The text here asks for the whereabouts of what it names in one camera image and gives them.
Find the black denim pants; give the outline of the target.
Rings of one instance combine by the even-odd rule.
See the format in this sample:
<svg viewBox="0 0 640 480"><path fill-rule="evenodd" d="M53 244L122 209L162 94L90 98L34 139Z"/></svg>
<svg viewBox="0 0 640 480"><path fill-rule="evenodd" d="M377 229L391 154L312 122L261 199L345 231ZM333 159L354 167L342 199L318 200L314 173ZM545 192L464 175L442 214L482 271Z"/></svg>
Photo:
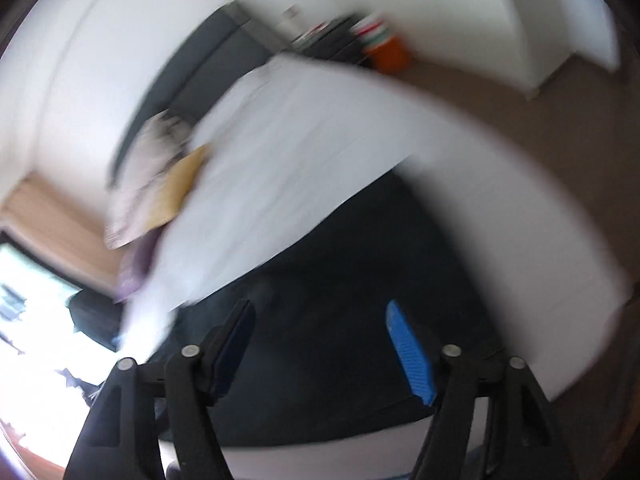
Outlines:
<svg viewBox="0 0 640 480"><path fill-rule="evenodd" d="M427 417L387 333L391 301L443 344L484 357L503 347L454 245L394 172L262 266L180 308L154 360L202 341L241 299L256 309L254 332L209 412L226 448L338 440Z"/></svg>

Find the dark chair by window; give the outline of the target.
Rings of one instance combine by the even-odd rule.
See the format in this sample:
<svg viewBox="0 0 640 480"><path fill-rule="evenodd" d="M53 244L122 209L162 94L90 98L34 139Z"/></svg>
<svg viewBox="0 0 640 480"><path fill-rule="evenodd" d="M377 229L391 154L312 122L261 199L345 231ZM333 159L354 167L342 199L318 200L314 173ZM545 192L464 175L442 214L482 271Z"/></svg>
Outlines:
<svg viewBox="0 0 640 480"><path fill-rule="evenodd" d="M119 349L124 305L90 288L81 289L67 300L75 330L111 352Z"/></svg>

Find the purple cushion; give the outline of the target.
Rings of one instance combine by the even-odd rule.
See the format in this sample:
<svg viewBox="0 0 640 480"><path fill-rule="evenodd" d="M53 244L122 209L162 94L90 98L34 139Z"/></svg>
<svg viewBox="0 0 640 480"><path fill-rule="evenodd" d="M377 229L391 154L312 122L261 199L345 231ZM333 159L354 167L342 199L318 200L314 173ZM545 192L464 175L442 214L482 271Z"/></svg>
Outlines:
<svg viewBox="0 0 640 480"><path fill-rule="evenodd" d="M123 302L134 296L151 271L155 249L164 228L152 229L134 240L120 262L115 301Z"/></svg>

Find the beige curtain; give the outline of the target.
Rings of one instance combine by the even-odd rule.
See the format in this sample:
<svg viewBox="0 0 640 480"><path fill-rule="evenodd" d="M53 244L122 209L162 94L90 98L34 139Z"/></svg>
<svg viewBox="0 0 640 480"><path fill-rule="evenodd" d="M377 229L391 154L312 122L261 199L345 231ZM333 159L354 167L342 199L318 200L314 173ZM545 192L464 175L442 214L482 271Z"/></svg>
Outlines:
<svg viewBox="0 0 640 480"><path fill-rule="evenodd" d="M101 222L40 174L28 174L1 201L1 227L49 266L114 295L122 251L107 249Z"/></svg>

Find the yellow cushion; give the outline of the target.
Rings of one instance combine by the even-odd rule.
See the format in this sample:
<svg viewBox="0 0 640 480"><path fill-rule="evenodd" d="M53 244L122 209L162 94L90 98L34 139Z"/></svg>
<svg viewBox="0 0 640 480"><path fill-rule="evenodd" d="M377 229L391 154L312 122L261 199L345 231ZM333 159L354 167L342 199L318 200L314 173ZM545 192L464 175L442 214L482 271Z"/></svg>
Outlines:
<svg viewBox="0 0 640 480"><path fill-rule="evenodd" d="M208 161L209 152L208 144L201 145L171 166L154 195L146 218L148 230L164 226L180 214L186 196L191 192L198 174Z"/></svg>

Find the orange storage bin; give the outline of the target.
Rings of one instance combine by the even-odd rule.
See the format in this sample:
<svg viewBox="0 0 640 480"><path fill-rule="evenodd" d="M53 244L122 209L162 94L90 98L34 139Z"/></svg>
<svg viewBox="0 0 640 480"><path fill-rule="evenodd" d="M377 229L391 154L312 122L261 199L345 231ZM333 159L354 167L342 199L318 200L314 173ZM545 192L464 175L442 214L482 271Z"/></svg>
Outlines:
<svg viewBox="0 0 640 480"><path fill-rule="evenodd" d="M361 42L364 54L379 73L396 75L411 66L410 50L381 15L366 16L352 25L350 31Z"/></svg>

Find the dark grey headboard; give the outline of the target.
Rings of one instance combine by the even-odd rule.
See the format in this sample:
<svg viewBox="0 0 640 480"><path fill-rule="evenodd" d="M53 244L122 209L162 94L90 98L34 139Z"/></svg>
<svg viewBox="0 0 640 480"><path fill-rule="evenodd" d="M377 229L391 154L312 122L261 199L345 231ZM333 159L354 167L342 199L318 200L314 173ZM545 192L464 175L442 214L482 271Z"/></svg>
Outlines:
<svg viewBox="0 0 640 480"><path fill-rule="evenodd" d="M112 188L142 125L168 110L199 122L232 84L291 45L239 1L225 4L194 29L149 85L111 163Z"/></svg>

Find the dark bedside table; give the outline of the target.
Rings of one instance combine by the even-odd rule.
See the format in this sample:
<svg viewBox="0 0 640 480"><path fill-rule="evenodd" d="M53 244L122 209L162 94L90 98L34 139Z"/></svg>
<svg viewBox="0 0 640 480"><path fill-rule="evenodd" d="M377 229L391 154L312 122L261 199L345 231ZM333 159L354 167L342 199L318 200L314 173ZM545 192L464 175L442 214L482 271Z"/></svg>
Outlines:
<svg viewBox="0 0 640 480"><path fill-rule="evenodd" d="M372 68L362 41L352 31L360 18L358 14L334 18L295 40L293 51L306 58Z"/></svg>

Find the window with black frame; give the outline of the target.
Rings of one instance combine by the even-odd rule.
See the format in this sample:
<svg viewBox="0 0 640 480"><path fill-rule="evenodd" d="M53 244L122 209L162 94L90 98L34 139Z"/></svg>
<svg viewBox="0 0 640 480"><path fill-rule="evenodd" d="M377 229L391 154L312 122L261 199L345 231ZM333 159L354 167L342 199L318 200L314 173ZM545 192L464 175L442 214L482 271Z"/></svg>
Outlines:
<svg viewBox="0 0 640 480"><path fill-rule="evenodd" d="M81 288L1 237L1 420L22 445L68 445L116 353L77 328L70 300Z"/></svg>

